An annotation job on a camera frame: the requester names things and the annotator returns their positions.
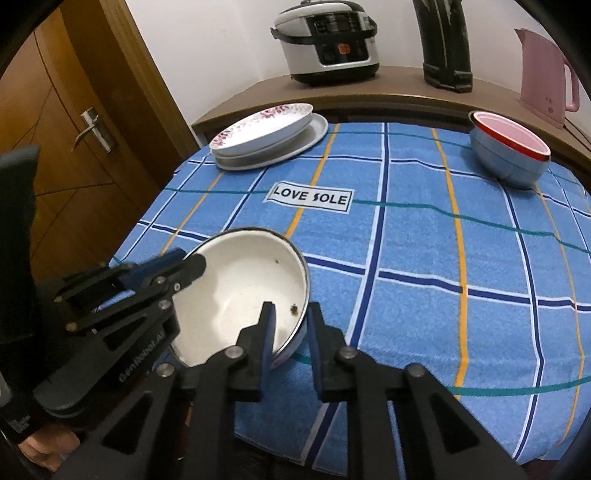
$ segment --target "blue bowl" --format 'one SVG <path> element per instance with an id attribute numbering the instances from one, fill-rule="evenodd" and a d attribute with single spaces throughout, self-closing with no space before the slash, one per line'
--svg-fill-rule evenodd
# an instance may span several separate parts
<path id="1" fill-rule="evenodd" d="M 517 189 L 527 189 L 548 169 L 550 160 L 531 158 L 492 138 L 478 127 L 470 132 L 470 144 L 482 165 L 495 177 Z"/>

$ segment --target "door handle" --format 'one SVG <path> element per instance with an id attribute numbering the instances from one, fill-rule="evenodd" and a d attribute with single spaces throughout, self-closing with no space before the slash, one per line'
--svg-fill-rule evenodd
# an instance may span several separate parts
<path id="1" fill-rule="evenodd" d="M 86 135 L 92 133 L 92 135 L 97 139 L 98 143 L 101 147 L 105 150 L 105 152 L 109 153 L 117 146 L 117 140 L 111 134 L 105 122 L 100 117 L 100 115 L 96 112 L 94 107 L 90 107 L 86 112 L 81 114 L 82 120 L 87 125 L 87 127 L 80 132 L 76 136 L 76 140 L 74 141 L 74 146 L 72 147 L 72 151 L 80 145 L 80 142 L 85 138 Z"/>
<path id="2" fill-rule="evenodd" d="M 74 142 L 74 146 L 72 147 L 72 151 L 74 151 L 74 149 L 80 144 L 80 142 L 84 139 L 84 137 L 86 135 L 88 135 L 90 132 L 93 131 L 93 129 L 96 128 L 98 123 L 99 123 L 99 115 L 96 115 L 96 117 L 94 117 L 92 119 L 92 122 L 90 123 L 90 125 L 88 127 L 86 127 L 82 132 L 80 132 L 76 136 L 76 140 Z"/>

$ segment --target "human hand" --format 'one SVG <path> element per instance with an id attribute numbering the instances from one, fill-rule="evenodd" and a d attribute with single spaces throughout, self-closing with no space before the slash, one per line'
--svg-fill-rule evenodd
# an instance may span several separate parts
<path id="1" fill-rule="evenodd" d="M 80 445 L 78 437 L 65 427 L 48 424 L 18 445 L 33 463 L 55 472 L 62 463 L 60 454 L 70 453 Z"/>

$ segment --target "wooden shelf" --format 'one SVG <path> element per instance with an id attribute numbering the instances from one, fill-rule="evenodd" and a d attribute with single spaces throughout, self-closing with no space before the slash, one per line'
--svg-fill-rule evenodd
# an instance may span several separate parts
<path id="1" fill-rule="evenodd" d="M 375 78 L 365 82 L 330 87 L 308 87 L 289 75 L 263 80 L 215 107 L 193 125 L 197 134 L 210 138 L 246 115 L 279 103 L 307 102 L 317 111 L 388 112 L 400 118 L 440 118 L 444 123 L 467 127 L 467 113 L 488 110 L 516 120 L 538 134 L 554 157 L 591 187 L 591 142 L 572 124 L 569 131 L 556 128 L 521 106 L 519 93 L 493 83 L 474 80 L 470 93 L 454 93 L 427 85 L 422 69 L 380 67 Z"/>

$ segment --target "black vase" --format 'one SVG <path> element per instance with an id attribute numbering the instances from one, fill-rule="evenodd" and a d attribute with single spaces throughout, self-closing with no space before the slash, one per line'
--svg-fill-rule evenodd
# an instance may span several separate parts
<path id="1" fill-rule="evenodd" d="M 470 48 L 461 0 L 413 0 L 413 4 L 425 81 L 437 88 L 471 92 Z"/>

